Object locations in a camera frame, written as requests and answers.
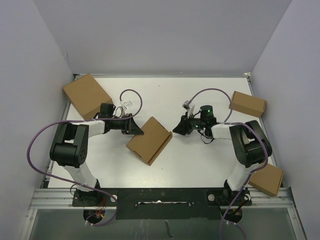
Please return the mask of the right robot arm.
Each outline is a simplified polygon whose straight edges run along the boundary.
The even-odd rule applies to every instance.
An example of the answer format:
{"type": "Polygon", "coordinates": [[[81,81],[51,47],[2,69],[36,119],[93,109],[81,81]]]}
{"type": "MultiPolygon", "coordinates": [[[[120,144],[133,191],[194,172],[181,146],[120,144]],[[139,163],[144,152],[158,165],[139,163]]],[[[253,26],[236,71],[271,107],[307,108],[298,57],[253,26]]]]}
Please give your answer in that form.
{"type": "Polygon", "coordinates": [[[245,187],[252,171],[263,164],[272,154],[272,147],[261,125],[256,120],[245,123],[220,123],[214,116],[211,105],[203,105],[194,114],[194,106],[184,103],[186,110],[173,132],[182,136],[197,131],[201,138],[209,140],[229,140],[236,157],[231,175],[225,181],[228,188],[223,190],[223,200],[232,205],[241,197],[240,190],[245,187]]]}

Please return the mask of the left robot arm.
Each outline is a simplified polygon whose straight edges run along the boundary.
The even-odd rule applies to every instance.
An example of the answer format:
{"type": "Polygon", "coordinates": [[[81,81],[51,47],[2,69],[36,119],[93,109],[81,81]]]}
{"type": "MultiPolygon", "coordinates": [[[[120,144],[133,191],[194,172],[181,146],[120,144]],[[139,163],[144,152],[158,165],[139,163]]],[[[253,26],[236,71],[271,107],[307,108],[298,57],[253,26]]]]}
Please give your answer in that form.
{"type": "Polygon", "coordinates": [[[114,116],[116,107],[112,103],[102,103],[93,121],[79,124],[64,122],[57,126],[50,148],[50,159],[63,167],[75,181],[76,193],[89,205],[95,206],[102,199],[98,190],[100,183],[87,163],[89,138],[104,135],[111,130],[119,130],[124,135],[143,135],[143,130],[135,123],[133,115],[114,116]]]}

